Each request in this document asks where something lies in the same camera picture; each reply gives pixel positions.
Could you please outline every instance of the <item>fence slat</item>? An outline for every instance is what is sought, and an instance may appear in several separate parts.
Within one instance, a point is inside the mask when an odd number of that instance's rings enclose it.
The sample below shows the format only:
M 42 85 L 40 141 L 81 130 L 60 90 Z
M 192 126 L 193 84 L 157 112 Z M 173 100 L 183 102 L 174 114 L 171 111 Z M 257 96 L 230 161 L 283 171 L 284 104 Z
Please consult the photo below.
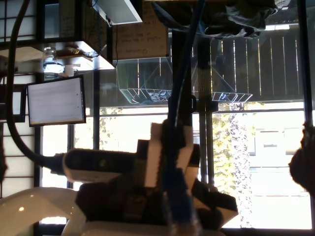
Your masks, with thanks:
M 235 90 L 234 74 L 234 40 L 225 38 L 223 40 L 224 57 L 224 80 Z
M 271 37 L 272 68 L 274 78 L 274 97 L 277 100 L 285 99 L 286 84 L 284 73 L 284 44 L 283 34 L 275 32 Z
M 286 94 L 299 94 L 299 84 L 296 64 L 296 47 L 295 40 L 298 32 L 290 30 L 284 37 L 284 65 L 285 65 L 285 80 Z
M 236 92 L 248 93 L 246 39 L 235 39 Z
M 253 94 L 251 100 L 259 101 L 259 61 L 258 61 L 258 39 L 247 39 L 247 62 L 248 62 L 248 86 L 249 92 Z
M 262 100 L 271 100 L 274 94 L 274 85 L 271 63 L 270 36 L 262 33 L 259 38 L 259 46 L 261 97 Z

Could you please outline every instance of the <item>cloth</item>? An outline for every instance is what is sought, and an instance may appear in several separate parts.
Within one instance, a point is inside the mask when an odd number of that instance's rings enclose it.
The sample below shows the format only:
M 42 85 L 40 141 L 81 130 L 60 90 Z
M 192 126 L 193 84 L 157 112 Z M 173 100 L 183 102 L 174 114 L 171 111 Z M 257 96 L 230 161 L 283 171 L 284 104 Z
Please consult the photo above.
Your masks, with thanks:
M 154 2 L 159 20 L 168 28 L 187 31 L 196 2 Z M 260 35 L 265 19 L 278 11 L 274 0 L 231 0 L 206 2 L 198 34 L 214 38 Z

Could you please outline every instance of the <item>computer monitor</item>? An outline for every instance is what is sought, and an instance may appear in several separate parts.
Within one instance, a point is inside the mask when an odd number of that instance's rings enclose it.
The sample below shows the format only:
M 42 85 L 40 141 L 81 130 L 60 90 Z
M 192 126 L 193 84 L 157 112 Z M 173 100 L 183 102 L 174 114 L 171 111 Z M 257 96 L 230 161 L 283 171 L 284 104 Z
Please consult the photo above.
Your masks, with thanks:
M 85 123 L 83 76 L 27 86 L 30 126 Z

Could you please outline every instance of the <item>black power cable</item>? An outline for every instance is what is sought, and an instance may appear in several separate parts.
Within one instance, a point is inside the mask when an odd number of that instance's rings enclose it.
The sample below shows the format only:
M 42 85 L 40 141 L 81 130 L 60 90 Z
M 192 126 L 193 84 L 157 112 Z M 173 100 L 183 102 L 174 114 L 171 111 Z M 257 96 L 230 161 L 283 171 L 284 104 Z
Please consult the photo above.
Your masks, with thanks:
M 25 12 L 28 8 L 30 0 L 24 0 L 20 12 L 15 20 L 11 40 L 9 47 L 9 58 L 8 58 L 8 71 L 7 71 L 7 83 L 6 83 L 6 119 L 7 125 L 10 130 L 12 139 L 14 140 L 16 146 L 21 150 L 21 152 L 32 160 L 35 164 L 42 167 L 47 167 L 52 170 L 52 172 L 57 174 L 63 174 L 63 154 L 58 154 L 55 157 L 45 157 L 40 154 L 36 154 L 31 151 L 21 139 L 13 118 L 13 84 L 14 84 L 14 72 L 15 72 L 15 51 L 17 45 L 17 38 L 20 30 L 22 20 L 24 18 Z
M 199 21 L 202 16 L 203 8 L 205 5 L 205 0 L 198 0 L 198 3 L 195 7 L 192 21 L 190 24 L 190 28 L 186 37 L 185 45 L 183 48 L 179 69 L 175 77 L 175 83 L 172 90 L 172 96 L 169 103 L 169 112 L 168 112 L 168 120 L 169 120 L 169 128 L 170 128 L 170 135 L 169 140 L 170 142 L 173 142 L 175 137 L 175 130 L 177 126 L 177 116 L 178 116 L 178 109 L 179 109 L 179 103 L 181 100 L 181 94 L 183 90 L 183 84 L 186 77 L 187 67 L 190 66 L 189 59 L 191 54 L 191 48 L 193 45 L 193 41 L 196 35 L 196 31 L 198 28 Z M 176 147 L 174 145 L 171 146 L 170 152 L 166 159 L 166 166 L 169 169 L 175 169 L 176 167 L 176 161 L 174 158 L 174 154 L 176 153 Z

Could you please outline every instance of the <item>tree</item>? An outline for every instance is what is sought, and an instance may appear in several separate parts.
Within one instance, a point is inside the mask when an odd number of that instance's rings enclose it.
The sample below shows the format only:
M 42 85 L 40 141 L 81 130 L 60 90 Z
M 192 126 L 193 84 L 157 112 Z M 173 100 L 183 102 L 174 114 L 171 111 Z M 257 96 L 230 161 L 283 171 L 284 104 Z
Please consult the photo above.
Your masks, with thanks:
M 239 111 L 259 103 L 220 104 L 220 110 Z M 255 133 L 247 114 L 214 114 L 213 147 L 216 187 L 222 193 L 234 196 L 241 216 L 240 227 L 251 227 L 252 190 L 249 137 Z
M 107 107 L 100 110 L 100 115 L 116 115 L 122 114 L 122 109 L 116 107 Z M 104 117 L 99 119 L 99 147 L 101 150 L 118 150 L 117 128 L 118 123 L 116 117 Z

